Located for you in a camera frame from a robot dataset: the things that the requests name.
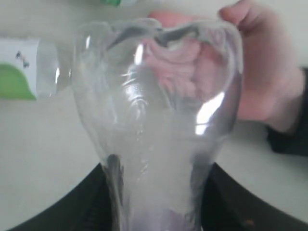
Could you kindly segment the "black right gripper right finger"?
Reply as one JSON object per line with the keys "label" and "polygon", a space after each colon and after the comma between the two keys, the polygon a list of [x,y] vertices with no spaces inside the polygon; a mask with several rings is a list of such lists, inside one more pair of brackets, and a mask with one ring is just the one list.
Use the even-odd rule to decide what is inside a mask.
{"label": "black right gripper right finger", "polygon": [[214,164],[201,210],[205,231],[306,231],[308,225],[264,202]]}

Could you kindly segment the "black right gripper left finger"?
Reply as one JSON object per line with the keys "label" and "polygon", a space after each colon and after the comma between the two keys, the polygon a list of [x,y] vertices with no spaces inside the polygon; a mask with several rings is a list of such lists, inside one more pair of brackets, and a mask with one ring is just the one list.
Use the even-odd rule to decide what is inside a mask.
{"label": "black right gripper left finger", "polygon": [[113,180],[122,180],[119,163],[97,165],[58,202],[12,228],[14,231],[120,231],[120,199]]}

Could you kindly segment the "person's open hand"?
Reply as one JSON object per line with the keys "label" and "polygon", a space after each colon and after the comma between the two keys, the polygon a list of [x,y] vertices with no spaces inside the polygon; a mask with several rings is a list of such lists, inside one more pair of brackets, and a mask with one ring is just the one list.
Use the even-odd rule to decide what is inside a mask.
{"label": "person's open hand", "polygon": [[[273,10],[250,0],[223,7],[219,16],[234,24],[243,39],[244,83],[238,117],[268,126],[279,94],[302,76],[291,39]],[[214,77],[222,76],[218,69],[222,57],[196,41],[172,56],[155,49],[148,61],[164,86],[186,96],[213,95]]]}

